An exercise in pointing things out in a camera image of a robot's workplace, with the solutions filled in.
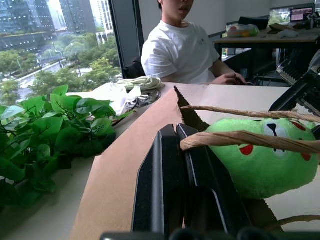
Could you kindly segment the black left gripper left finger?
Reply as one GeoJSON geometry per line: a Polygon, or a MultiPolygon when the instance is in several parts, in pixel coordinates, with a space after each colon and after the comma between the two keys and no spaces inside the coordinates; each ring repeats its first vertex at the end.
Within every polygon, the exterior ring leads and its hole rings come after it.
{"type": "Polygon", "coordinates": [[[172,124],[157,132],[137,174],[132,231],[174,232],[183,226],[187,180],[179,142],[172,124]]]}

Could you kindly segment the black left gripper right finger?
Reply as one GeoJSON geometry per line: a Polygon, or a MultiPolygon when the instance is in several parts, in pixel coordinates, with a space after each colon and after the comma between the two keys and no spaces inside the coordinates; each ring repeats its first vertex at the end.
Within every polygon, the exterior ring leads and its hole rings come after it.
{"type": "Polygon", "coordinates": [[[185,226],[201,233],[238,233],[252,222],[225,165],[209,146],[182,151],[187,176],[185,226]]]}

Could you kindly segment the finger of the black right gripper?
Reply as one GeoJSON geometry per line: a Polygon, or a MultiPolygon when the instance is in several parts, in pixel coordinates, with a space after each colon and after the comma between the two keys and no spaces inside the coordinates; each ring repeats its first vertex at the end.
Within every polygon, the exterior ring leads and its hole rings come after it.
{"type": "Polygon", "coordinates": [[[270,107],[269,111],[291,111],[299,104],[313,115],[320,114],[320,75],[308,71],[270,107]]]}

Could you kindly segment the person's left hand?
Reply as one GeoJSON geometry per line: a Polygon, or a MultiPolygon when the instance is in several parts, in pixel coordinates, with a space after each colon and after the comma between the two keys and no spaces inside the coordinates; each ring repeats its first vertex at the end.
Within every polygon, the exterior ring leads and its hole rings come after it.
{"type": "Polygon", "coordinates": [[[246,85],[247,81],[238,73],[226,73],[214,81],[218,85],[246,85]]]}

